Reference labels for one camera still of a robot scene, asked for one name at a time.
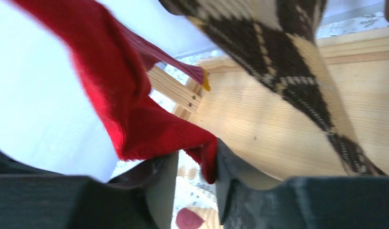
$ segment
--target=red cloth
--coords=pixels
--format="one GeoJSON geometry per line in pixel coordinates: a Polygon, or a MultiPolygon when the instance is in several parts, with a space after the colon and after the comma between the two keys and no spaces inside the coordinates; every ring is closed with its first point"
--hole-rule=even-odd
{"type": "Polygon", "coordinates": [[[135,34],[121,23],[120,27],[122,27],[126,38],[130,42],[130,45],[135,48],[141,55],[141,58],[144,61],[145,69],[150,70],[156,63],[162,61],[181,70],[200,85],[205,83],[205,79],[207,78],[207,75],[205,74],[208,73],[201,67],[177,61],[172,56],[166,54],[154,44],[135,34]]]}
{"type": "Polygon", "coordinates": [[[148,159],[185,149],[215,181],[217,138],[165,111],[119,22],[94,0],[11,0],[68,46],[78,77],[119,158],[148,159]]]}

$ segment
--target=cloth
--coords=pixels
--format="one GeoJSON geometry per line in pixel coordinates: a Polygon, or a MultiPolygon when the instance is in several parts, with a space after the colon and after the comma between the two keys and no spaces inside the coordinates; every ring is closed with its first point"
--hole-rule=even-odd
{"type": "Polygon", "coordinates": [[[217,139],[177,118],[149,96],[143,61],[120,23],[93,0],[11,0],[68,46],[74,68],[120,159],[148,159],[184,149],[215,181],[217,139]]]}
{"type": "Polygon", "coordinates": [[[150,70],[158,62],[165,62],[181,70],[190,78],[198,82],[205,90],[210,91],[210,85],[208,83],[209,74],[205,69],[177,61],[175,58],[166,54],[146,39],[135,34],[121,23],[120,27],[130,42],[130,45],[141,55],[146,70],[150,70]]]}
{"type": "Polygon", "coordinates": [[[313,121],[349,175],[383,176],[364,153],[315,43],[326,0],[165,0],[251,76],[313,121]]]}

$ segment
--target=wooden board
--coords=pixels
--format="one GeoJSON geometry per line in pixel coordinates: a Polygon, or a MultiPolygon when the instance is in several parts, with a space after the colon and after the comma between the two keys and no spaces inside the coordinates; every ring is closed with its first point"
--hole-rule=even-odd
{"type": "MultiPolygon", "coordinates": [[[[389,174],[389,27],[328,38],[318,44],[327,62],[332,60],[329,70],[362,146],[389,174]]],[[[280,179],[345,175],[325,136],[302,113],[229,58],[214,58],[200,65],[212,72],[212,90],[202,94],[196,113],[188,118],[190,122],[220,137],[261,171],[280,179]]]]}

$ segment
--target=brown and white scarf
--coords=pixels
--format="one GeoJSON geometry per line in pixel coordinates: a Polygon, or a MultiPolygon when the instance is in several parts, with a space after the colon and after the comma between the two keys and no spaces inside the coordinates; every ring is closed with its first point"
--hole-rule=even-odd
{"type": "Polygon", "coordinates": [[[365,155],[315,42],[326,0],[164,0],[327,136],[349,175],[385,175],[365,155]]]}

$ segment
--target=yellow trim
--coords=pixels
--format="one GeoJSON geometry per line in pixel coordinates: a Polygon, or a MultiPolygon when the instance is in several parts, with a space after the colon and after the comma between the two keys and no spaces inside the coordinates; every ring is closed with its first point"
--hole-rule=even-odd
{"type": "Polygon", "coordinates": [[[210,91],[210,85],[209,85],[209,82],[208,82],[208,72],[206,71],[206,69],[203,69],[203,83],[202,83],[202,87],[206,90],[206,91],[210,91]]]}

